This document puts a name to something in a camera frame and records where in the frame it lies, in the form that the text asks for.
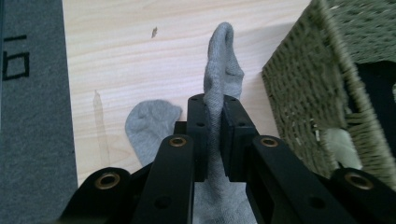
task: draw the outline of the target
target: gray rug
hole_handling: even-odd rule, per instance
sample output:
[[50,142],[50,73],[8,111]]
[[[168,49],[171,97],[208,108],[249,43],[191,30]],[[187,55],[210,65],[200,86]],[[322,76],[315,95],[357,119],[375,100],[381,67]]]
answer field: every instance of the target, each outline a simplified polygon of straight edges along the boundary
[[5,1],[0,223],[53,220],[77,189],[61,0]]

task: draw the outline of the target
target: wicker basket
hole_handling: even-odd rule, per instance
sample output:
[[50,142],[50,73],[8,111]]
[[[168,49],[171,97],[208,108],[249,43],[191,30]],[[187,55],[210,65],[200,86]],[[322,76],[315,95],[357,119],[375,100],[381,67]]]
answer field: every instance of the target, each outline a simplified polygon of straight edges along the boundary
[[318,133],[344,129],[362,169],[396,190],[395,160],[355,66],[378,61],[396,62],[395,2],[313,0],[262,77],[281,138],[310,170],[328,177],[338,168]]

